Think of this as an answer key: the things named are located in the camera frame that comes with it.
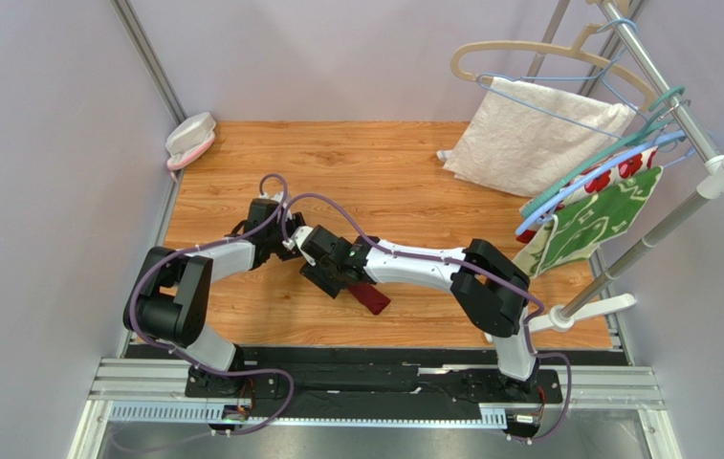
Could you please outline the dark red cloth napkin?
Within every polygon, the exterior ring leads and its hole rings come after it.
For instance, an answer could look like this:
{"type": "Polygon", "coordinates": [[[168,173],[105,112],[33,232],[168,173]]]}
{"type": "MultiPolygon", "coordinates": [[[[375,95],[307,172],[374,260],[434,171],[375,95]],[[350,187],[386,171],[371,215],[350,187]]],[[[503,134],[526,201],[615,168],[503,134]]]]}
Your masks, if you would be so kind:
{"type": "Polygon", "coordinates": [[[347,287],[347,291],[374,316],[380,315],[391,303],[391,299],[373,285],[351,285],[347,287]]]}

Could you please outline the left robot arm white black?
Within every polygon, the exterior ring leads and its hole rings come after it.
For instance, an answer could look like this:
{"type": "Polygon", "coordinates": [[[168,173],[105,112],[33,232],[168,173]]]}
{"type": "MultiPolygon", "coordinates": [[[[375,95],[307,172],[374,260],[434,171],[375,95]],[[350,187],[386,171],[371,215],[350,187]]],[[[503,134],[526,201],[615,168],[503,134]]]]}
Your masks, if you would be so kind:
{"type": "Polygon", "coordinates": [[[284,247],[282,231],[293,234],[305,224],[304,216],[288,212],[271,222],[278,206],[277,198],[256,198],[248,217],[216,246],[189,253],[158,246],[144,258],[132,291],[136,301],[126,301],[123,325],[134,331],[134,317],[144,336],[192,358],[192,387],[231,397],[250,385],[250,377],[222,375],[245,370],[244,352],[207,325],[210,286],[259,268],[273,254],[282,261],[300,257],[284,247]]]}

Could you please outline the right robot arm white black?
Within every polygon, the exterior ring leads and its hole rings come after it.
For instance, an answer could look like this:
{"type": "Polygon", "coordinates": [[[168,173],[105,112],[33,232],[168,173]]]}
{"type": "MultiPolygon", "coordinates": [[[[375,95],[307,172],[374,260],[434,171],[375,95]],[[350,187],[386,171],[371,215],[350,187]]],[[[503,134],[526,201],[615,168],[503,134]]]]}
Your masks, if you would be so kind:
{"type": "Polygon", "coordinates": [[[491,243],[474,239],[466,248],[431,250],[365,236],[349,242],[316,226],[297,229],[290,244],[306,260],[303,276],[331,297],[348,291],[374,315],[390,303],[380,284],[409,284],[453,296],[469,321],[492,340],[502,376],[517,382],[535,376],[538,365],[524,329],[530,279],[491,243]]]}

